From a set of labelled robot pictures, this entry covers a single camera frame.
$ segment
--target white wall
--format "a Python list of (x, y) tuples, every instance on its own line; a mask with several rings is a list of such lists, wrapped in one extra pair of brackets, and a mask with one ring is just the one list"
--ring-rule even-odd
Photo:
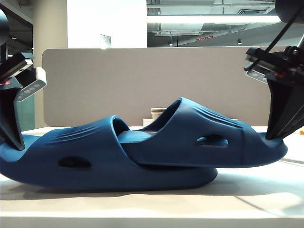
[(147, 47), (146, 0), (67, 0), (68, 47), (100, 48), (100, 34), (113, 48)]

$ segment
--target ceiling light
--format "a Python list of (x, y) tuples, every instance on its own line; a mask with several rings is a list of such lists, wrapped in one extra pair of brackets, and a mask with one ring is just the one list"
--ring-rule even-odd
[(278, 16), (265, 15), (160, 15), (147, 16), (147, 23), (214, 23), (214, 24), (249, 24), (249, 23), (277, 23)]

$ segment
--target red light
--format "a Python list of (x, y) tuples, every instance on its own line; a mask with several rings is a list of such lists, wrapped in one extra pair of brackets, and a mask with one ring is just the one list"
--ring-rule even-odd
[(9, 80), (6, 80), (6, 81), (4, 81), (4, 82), (1, 82), (0, 83), (0, 86), (7, 86), (7, 85), (10, 85), (11, 84), (11, 82), (9, 81)]

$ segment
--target gray partition panel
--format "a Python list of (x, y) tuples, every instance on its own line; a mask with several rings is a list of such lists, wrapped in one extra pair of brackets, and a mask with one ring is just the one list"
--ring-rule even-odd
[(245, 76), (247, 49), (46, 50), (46, 123), (74, 126), (116, 114), (140, 126), (151, 119), (151, 107), (167, 107), (183, 96), (230, 118), (267, 125), (270, 92)]

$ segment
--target ceiling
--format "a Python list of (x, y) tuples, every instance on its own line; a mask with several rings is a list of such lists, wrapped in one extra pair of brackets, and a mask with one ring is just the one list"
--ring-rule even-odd
[[(147, 15), (275, 15), (274, 0), (147, 0)], [(147, 47), (167, 47), (170, 35), (174, 46), (197, 42), (269, 24), (147, 24)]]
[(9, 22), (10, 39), (7, 41), (8, 54), (14, 55), (17, 52), (33, 52), (33, 25), (16, 13), (12, 12), (2, 4), (0, 8), (7, 16)]

